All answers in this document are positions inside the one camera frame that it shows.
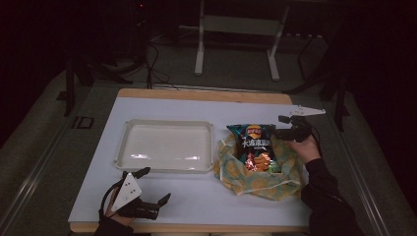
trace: crumpled fabric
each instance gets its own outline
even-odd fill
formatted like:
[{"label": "crumpled fabric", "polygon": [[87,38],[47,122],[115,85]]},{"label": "crumpled fabric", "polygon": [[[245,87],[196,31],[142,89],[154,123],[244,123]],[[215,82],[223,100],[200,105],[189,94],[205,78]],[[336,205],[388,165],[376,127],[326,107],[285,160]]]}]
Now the crumpled fabric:
[{"label": "crumpled fabric", "polygon": [[252,194],[273,201],[288,196],[299,196],[303,183],[303,164],[297,153],[283,141],[271,138],[276,162],[281,173],[248,170],[235,157],[236,143],[233,135],[219,141],[218,160],[214,163],[214,176],[236,195]]}]

